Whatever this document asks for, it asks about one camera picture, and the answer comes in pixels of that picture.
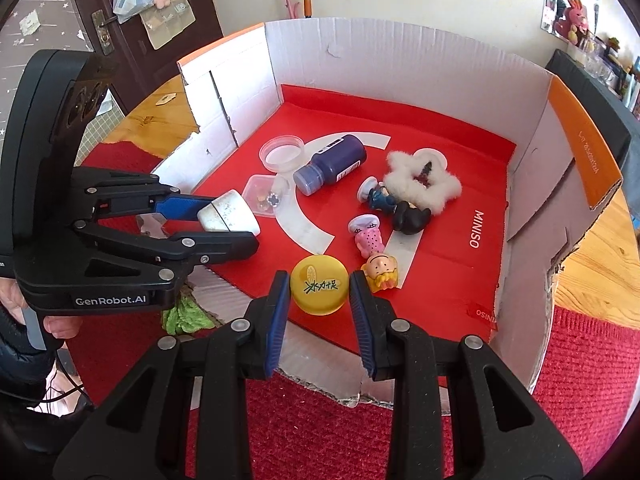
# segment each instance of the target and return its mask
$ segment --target orange cardboard flap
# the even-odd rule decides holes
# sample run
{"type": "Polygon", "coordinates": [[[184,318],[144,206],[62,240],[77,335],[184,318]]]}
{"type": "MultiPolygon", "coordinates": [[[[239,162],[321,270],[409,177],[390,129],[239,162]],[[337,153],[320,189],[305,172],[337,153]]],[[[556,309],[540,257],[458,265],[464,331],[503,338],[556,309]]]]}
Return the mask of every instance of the orange cardboard flap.
{"type": "Polygon", "coordinates": [[[620,169],[593,120],[558,76],[551,80],[548,99],[574,153],[587,202],[593,210],[619,184],[620,169]]]}

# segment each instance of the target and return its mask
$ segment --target yellow bottle cap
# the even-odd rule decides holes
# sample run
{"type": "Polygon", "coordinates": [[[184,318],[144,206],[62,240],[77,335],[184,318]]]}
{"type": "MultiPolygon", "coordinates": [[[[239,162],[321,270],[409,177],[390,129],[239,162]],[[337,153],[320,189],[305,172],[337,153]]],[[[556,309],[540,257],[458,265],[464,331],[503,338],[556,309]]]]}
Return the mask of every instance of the yellow bottle cap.
{"type": "Polygon", "coordinates": [[[290,280],[291,295],[302,310],[326,316],[338,310],[349,293],[349,273],[340,261],[315,254],[300,261],[290,280]]]}

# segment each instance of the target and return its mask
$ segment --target white fluffy toy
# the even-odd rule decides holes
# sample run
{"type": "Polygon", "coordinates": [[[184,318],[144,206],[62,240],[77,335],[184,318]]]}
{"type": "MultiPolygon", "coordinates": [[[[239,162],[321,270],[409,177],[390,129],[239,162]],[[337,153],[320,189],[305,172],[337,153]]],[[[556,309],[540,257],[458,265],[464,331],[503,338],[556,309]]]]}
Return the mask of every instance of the white fluffy toy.
{"type": "Polygon", "coordinates": [[[434,153],[409,155],[391,152],[386,160],[391,173],[385,175],[384,184],[396,200],[406,200],[420,209],[428,208],[432,214],[439,215],[449,200],[462,193],[458,178],[442,167],[434,153]]]}

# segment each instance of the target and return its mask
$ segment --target gray wall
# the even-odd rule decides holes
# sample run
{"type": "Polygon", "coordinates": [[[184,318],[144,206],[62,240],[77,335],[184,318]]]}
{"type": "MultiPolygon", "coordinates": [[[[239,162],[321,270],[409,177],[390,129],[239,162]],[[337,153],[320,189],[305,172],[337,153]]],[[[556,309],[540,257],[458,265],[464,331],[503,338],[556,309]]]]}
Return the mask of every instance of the gray wall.
{"type": "Polygon", "coordinates": [[[31,56],[43,48],[93,50],[74,10],[73,0],[20,0],[0,30],[0,152],[15,90],[31,56]],[[20,20],[36,10],[41,23],[36,32],[23,36],[20,20]]]}

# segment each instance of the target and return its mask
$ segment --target small plastic box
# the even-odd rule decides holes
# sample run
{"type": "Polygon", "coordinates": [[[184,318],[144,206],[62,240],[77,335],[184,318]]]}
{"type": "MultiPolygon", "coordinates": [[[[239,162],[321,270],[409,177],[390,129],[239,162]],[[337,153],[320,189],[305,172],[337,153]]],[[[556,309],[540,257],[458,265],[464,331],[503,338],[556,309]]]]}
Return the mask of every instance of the small plastic box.
{"type": "Polygon", "coordinates": [[[242,198],[255,215],[273,218],[289,191],[289,181],[282,176],[252,175],[244,186],[242,198]]]}

